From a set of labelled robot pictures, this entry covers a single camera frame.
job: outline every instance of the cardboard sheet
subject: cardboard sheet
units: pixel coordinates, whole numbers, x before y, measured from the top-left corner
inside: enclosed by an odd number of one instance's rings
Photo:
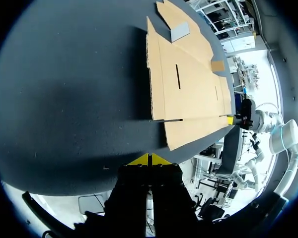
[[[150,71],[151,113],[165,122],[170,150],[202,138],[227,126],[231,114],[230,93],[223,71],[224,63],[211,63],[213,52],[198,25],[170,3],[157,2],[157,8],[170,29],[186,22],[189,34],[170,43],[160,36],[147,17],[147,67]]]

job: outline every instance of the white robotic arm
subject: white robotic arm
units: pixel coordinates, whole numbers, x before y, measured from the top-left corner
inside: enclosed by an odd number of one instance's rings
[[[293,119],[284,124],[280,114],[256,110],[255,115],[256,120],[250,130],[256,133],[271,133],[269,139],[271,153],[279,154],[285,150],[290,150],[291,152],[288,168],[274,191],[276,194],[283,196],[292,184],[298,169],[298,126]],[[264,159],[264,153],[257,146],[254,149],[257,156],[248,161],[245,165],[251,169],[255,182],[244,181],[238,175],[238,171],[235,171],[231,175],[231,178],[241,189],[251,187],[258,191],[260,189],[260,181],[257,174],[256,164]]]

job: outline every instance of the metal shelving rack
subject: metal shelving rack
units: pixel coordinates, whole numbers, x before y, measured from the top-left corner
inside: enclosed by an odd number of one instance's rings
[[[225,32],[229,32],[229,31],[233,31],[234,35],[238,36],[238,34],[236,32],[236,30],[238,28],[243,28],[245,32],[251,31],[249,29],[245,30],[245,27],[249,26],[250,24],[245,19],[245,16],[242,12],[242,9],[239,5],[238,0],[231,0],[230,2],[234,6],[235,11],[232,9],[231,5],[229,4],[229,0],[217,0],[217,1],[212,2],[212,3],[208,3],[205,0],[197,0],[197,1],[194,1],[194,2],[190,3],[190,6],[196,12],[201,13],[209,21],[209,23],[214,28],[214,31],[215,31],[214,33],[216,35],[222,34],[222,33],[225,33]],[[210,18],[208,17],[208,14],[210,14],[212,12],[215,12],[215,11],[218,11],[218,10],[221,10],[221,9],[224,9],[224,8],[229,11],[230,20],[234,21],[236,26],[226,28],[226,29],[223,29],[223,30],[219,30],[215,25],[216,22],[212,22],[210,20]]]

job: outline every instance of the cable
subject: cable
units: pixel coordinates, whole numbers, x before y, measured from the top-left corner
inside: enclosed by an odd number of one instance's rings
[[[212,222],[216,222],[216,221],[224,220],[224,219],[226,219],[226,218],[227,218],[227,217],[216,218],[216,219],[214,219]]]

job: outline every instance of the desk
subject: desk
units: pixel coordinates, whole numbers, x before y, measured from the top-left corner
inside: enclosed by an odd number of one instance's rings
[[[211,28],[184,1],[214,60],[228,64]],[[150,114],[146,16],[170,40],[154,0],[37,0],[0,52],[0,172],[22,190],[77,195],[112,189],[116,172],[147,152],[180,163],[231,127],[174,151]]]

